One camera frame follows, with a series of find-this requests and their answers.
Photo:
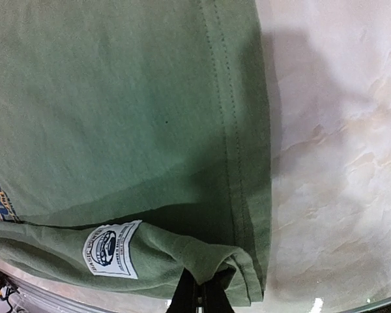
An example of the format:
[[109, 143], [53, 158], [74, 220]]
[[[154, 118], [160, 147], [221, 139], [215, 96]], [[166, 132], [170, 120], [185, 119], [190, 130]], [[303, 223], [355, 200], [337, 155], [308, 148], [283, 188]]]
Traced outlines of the green garment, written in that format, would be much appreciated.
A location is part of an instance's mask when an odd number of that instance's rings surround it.
[[253, 1], [0, 1], [0, 259], [263, 300], [270, 122]]

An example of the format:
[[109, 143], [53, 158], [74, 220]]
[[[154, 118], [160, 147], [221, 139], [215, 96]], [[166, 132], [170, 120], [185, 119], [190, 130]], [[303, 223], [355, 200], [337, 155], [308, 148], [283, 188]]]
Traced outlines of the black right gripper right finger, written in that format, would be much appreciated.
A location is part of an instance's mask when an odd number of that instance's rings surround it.
[[222, 275], [215, 274], [201, 289], [201, 311], [204, 313], [234, 313], [224, 287]]

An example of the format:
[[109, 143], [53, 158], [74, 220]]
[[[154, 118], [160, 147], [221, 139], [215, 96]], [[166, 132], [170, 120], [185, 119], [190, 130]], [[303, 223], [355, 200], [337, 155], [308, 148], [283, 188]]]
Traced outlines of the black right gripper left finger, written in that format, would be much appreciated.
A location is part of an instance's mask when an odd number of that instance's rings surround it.
[[169, 313], [196, 313], [198, 285], [192, 274], [184, 269], [169, 306]]

